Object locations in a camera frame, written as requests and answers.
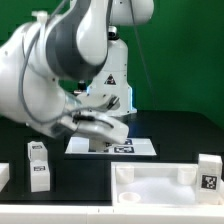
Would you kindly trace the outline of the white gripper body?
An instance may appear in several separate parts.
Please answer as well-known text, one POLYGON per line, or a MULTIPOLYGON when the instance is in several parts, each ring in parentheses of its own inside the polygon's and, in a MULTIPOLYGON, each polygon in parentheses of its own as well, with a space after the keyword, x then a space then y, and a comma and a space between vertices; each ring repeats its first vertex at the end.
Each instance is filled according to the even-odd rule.
POLYGON ((79 111, 64 116, 58 123, 70 136, 112 144, 124 144, 129 133, 127 125, 97 111, 79 111))

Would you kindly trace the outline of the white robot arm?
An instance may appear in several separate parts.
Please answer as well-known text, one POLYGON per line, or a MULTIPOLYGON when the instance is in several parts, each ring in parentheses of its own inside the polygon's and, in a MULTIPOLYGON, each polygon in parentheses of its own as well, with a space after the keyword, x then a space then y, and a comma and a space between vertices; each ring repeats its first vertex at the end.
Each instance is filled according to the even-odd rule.
POLYGON ((111 25, 144 24, 153 0, 62 0, 61 13, 39 11, 0 46, 0 115, 52 138, 78 136, 122 144, 129 128, 91 98, 64 91, 60 79, 90 80, 109 53, 111 25))

